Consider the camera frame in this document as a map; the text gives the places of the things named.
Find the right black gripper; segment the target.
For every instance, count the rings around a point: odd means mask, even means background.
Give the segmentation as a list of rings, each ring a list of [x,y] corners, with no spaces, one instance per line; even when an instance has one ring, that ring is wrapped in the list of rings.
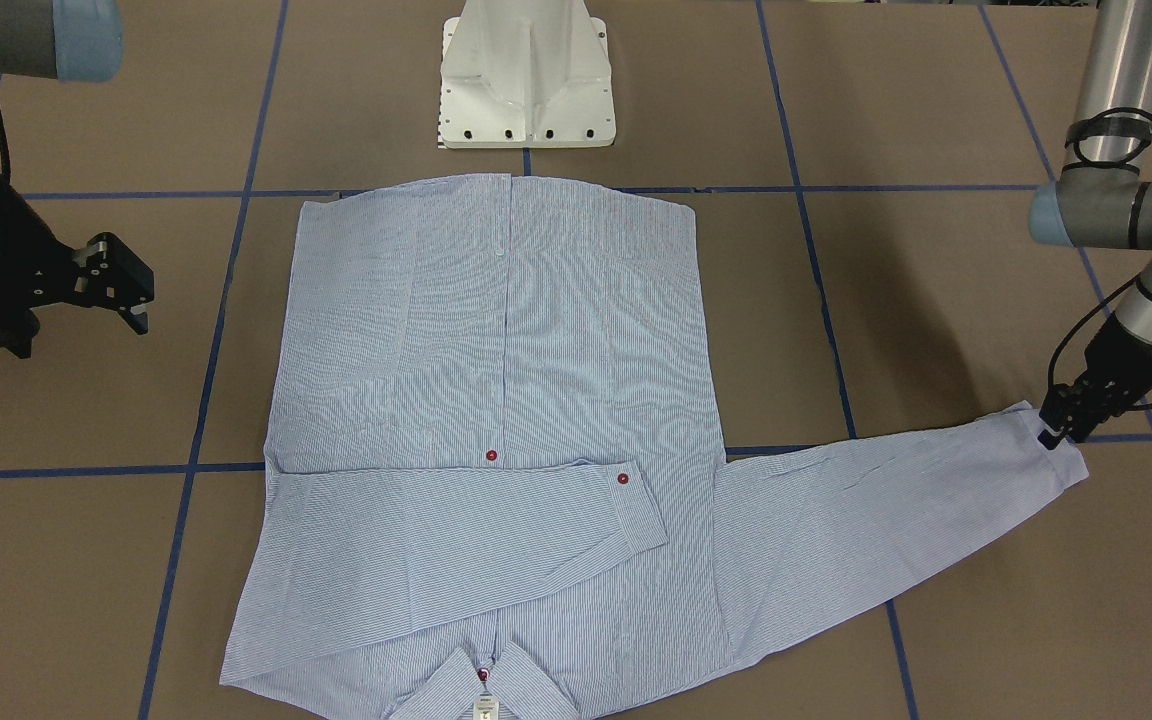
[[[14,190],[0,190],[0,313],[52,304],[103,306],[147,334],[154,272],[111,232],[65,245]]]

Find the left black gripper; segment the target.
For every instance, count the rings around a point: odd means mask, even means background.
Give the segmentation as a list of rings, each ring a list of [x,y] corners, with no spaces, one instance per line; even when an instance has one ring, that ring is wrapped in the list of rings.
[[[1056,450],[1064,439],[1084,442],[1094,429],[1128,414],[1152,389],[1152,343],[1135,338],[1117,318],[1102,323],[1085,346],[1085,367],[1075,381],[1056,382],[1064,348],[1087,323],[1087,318],[1075,323],[1049,356],[1037,435],[1046,450]]]

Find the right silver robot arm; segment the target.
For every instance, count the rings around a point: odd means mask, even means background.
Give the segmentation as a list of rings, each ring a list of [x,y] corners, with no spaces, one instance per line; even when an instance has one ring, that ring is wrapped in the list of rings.
[[[0,76],[103,83],[124,56],[114,1],[0,1]],[[116,234],[84,247],[61,242],[15,190],[0,101],[0,348],[23,354],[38,332],[37,306],[109,310],[147,333],[154,272]]]

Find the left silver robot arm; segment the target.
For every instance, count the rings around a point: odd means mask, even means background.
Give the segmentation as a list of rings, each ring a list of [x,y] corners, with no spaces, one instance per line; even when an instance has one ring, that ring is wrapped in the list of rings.
[[[1147,251],[1151,260],[1108,293],[1071,382],[1047,378],[1038,439],[1085,441],[1106,420],[1147,409],[1152,391],[1152,1],[1102,1],[1064,165],[1030,204],[1036,242]]]

